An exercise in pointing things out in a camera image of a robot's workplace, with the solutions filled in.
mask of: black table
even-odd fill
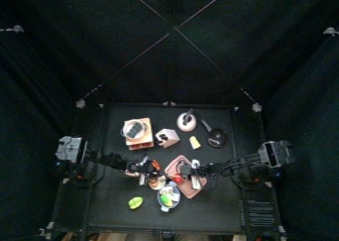
[[[200,122],[192,132],[177,129],[176,118],[189,107],[192,106],[116,104],[89,107],[79,110],[73,136],[83,136],[89,147],[102,154],[114,152],[128,160],[141,160],[146,155],[158,162],[162,169],[178,155],[189,161],[197,159],[204,165],[256,152],[264,135],[260,116],[249,107],[193,106],[197,120],[205,119],[212,128],[224,129],[228,134],[226,146],[220,149],[208,145],[208,133]],[[176,130],[180,138],[177,144],[165,149],[154,145],[142,150],[128,150],[120,136],[122,122],[145,117],[150,119],[153,134],[162,128]],[[198,150],[190,147],[190,136],[196,136],[201,144]],[[103,179],[95,186],[61,184],[53,214],[55,232],[77,231],[83,236],[85,233],[101,231],[236,234],[250,229],[245,224],[249,220],[246,201],[254,197],[249,193],[249,197],[242,200],[244,191],[230,178],[208,180],[206,189],[212,190],[201,190],[190,199],[181,193],[178,205],[165,213],[160,210],[156,191],[138,185],[137,178],[105,167],[98,169],[98,175],[101,174]],[[262,200],[270,201],[270,189],[257,193],[266,193]],[[130,210],[126,201],[134,196],[141,196],[144,202],[140,208]]]

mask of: pan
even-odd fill
[[[221,148],[226,144],[226,134],[221,129],[212,129],[206,121],[201,119],[208,132],[206,142],[213,148]]]

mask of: black enclosure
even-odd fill
[[[41,239],[57,141],[79,112],[110,103],[168,112],[257,103],[265,139],[288,140],[296,157],[276,184],[288,237],[339,240],[337,0],[0,0],[0,9],[1,240]]]

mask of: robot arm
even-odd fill
[[[126,174],[138,173],[142,178],[140,184],[144,184],[148,178],[156,177],[160,171],[158,164],[148,160],[146,156],[141,162],[137,162],[122,159],[116,153],[102,155],[86,148],[86,141],[82,138],[70,136],[59,139],[55,156],[58,158],[58,173],[69,179],[83,179],[90,163],[111,167]]]

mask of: bowl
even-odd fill
[[[168,196],[168,198],[170,199],[172,201],[172,205],[165,205],[162,202],[161,202],[161,195],[165,195]],[[161,211],[164,212],[168,212],[170,208],[176,207],[178,202],[180,202],[180,190],[176,186],[176,184],[169,181],[168,184],[165,184],[162,186],[162,188],[157,191],[157,201],[158,201],[158,204],[161,206]]]

